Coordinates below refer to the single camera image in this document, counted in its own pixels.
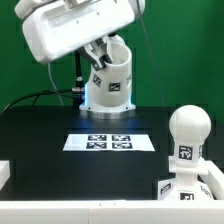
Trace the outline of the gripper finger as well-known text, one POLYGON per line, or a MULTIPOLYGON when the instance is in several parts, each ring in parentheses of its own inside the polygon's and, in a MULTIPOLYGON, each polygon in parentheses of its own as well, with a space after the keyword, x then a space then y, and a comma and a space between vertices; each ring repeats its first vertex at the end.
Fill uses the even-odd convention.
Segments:
POLYGON ((87 44, 79 49, 80 54, 96 70, 102 70, 106 67, 104 56, 106 55, 106 45, 87 44))
POLYGON ((99 38, 96 43, 98 47, 97 54, 99 56, 100 61, 102 63, 111 64, 113 62, 113 57, 110 38, 108 36, 103 36, 99 38))

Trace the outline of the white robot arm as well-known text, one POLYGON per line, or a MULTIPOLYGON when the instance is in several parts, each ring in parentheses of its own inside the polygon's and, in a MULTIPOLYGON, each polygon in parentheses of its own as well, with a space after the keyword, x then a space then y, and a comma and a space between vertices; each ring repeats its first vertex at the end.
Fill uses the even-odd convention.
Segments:
POLYGON ((15 13, 38 62, 48 64, 73 51, 90 62, 80 112, 116 119, 135 110, 132 52, 116 31, 144 9, 145 0, 19 0, 15 13))

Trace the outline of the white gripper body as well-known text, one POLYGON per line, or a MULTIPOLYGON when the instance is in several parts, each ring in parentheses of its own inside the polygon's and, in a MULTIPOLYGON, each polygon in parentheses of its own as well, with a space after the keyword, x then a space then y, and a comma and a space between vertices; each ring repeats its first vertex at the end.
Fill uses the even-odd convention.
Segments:
POLYGON ((140 17, 137 0, 19 0, 16 15, 34 58, 47 64, 140 17))

